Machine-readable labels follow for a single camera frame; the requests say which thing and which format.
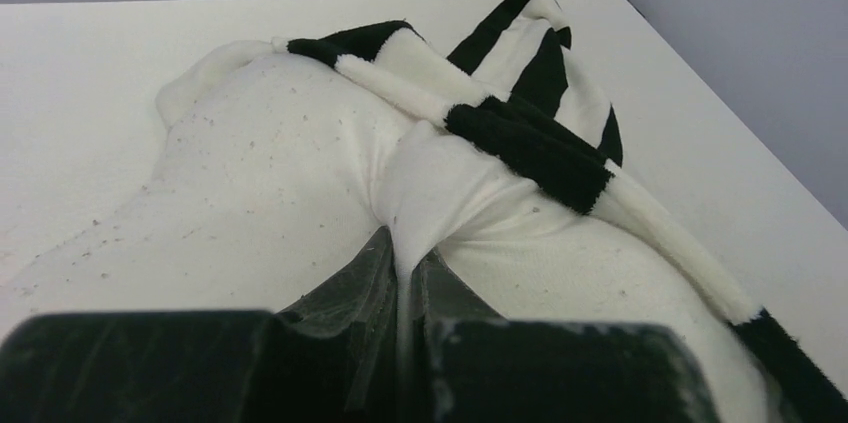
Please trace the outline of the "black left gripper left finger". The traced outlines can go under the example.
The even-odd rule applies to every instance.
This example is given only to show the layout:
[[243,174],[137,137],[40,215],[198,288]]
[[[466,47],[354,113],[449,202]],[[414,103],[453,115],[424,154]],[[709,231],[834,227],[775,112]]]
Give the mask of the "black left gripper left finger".
[[377,230],[278,313],[35,317],[1,348],[5,422],[390,422],[397,282]]

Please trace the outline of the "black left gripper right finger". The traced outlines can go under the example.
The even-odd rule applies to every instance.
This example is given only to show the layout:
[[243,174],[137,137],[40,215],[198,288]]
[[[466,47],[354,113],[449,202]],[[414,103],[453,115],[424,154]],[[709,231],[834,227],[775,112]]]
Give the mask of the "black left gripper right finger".
[[411,276],[409,422],[712,422],[692,353],[654,324],[503,317],[441,255]]

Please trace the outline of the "white pillow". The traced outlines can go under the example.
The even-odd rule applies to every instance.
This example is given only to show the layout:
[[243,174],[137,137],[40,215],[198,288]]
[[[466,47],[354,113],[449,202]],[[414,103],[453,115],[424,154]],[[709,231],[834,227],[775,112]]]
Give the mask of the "white pillow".
[[268,43],[195,67],[211,89],[162,103],[153,179],[112,216],[40,255],[1,290],[1,331],[73,310],[279,310],[336,272],[381,226],[402,273],[431,249],[513,318],[653,322],[697,356],[720,418],[777,422],[765,372],[677,271],[678,254],[551,199],[498,158],[437,128],[447,96],[483,98],[418,36],[350,80]]

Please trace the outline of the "black white striped pillowcase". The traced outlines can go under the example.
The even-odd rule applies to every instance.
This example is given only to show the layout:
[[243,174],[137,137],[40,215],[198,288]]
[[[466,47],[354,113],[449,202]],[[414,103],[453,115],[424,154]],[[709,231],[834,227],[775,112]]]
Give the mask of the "black white striped pillowcase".
[[556,0],[504,0],[445,57],[403,21],[274,46],[465,139],[572,213],[639,238],[688,280],[803,419],[846,420],[846,398],[797,342],[624,172],[613,107],[579,74]]

